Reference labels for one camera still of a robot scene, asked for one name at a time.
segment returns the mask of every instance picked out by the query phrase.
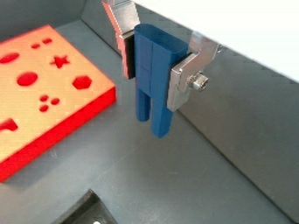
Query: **star-shaped hole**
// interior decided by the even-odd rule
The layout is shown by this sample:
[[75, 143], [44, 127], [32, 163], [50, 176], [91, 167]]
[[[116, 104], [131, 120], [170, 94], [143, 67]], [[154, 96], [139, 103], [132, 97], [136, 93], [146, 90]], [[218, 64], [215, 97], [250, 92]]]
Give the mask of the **star-shaped hole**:
[[68, 61], [68, 56], [54, 56], [54, 61], [51, 62], [51, 65], [55, 65], [58, 68], [62, 68], [63, 65], [70, 64], [71, 62]]

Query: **gray wall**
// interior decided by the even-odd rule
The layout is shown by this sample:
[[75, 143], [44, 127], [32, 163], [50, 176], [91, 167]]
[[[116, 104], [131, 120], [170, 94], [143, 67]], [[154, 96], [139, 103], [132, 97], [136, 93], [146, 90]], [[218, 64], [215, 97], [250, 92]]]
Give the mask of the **gray wall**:
[[80, 19], [86, 0], [1, 0], [0, 41], [43, 26]]

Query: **gray surface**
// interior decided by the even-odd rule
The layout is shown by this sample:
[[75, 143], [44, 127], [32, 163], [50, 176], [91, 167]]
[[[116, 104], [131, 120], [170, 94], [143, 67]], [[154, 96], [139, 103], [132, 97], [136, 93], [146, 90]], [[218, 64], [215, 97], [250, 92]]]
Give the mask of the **gray surface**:
[[[136, 6], [138, 15], [142, 23], [148, 23], [170, 32], [174, 36], [186, 42], [190, 42], [191, 31], [176, 24], [166, 17], [158, 15], [148, 9]], [[112, 25], [108, 21], [108, 15], [100, 0], [88, 0], [84, 11], [82, 13], [82, 20], [87, 23], [94, 32], [106, 40], [111, 47], [118, 51], [116, 37]]]
[[227, 50], [183, 114], [299, 223], [299, 85]]
[[86, 0], [1, 0], [0, 41], [50, 24], [64, 25], [80, 18]]
[[79, 21], [59, 29], [116, 82], [118, 103], [0, 184], [0, 223], [51, 223], [91, 188], [119, 224], [291, 221], [175, 114], [170, 135], [135, 119], [135, 83]]

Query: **bolt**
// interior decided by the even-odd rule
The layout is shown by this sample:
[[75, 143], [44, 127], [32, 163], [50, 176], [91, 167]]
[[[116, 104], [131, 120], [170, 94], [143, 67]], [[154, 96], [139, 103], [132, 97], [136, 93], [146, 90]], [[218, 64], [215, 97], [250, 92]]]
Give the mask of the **bolt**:
[[208, 80], [210, 79], [202, 74], [202, 72], [198, 72], [190, 78], [190, 87], [202, 91], [207, 87]]

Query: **gray table surface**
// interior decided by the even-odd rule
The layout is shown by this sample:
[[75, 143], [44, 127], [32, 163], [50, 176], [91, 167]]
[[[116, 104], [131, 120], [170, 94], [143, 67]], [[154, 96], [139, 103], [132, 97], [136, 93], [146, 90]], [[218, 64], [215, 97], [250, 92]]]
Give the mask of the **gray table surface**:
[[0, 184], [0, 223], [52, 223], [91, 188], [119, 224], [292, 223], [176, 113], [158, 139], [135, 119], [135, 82], [82, 21], [59, 32], [118, 88], [118, 103]]

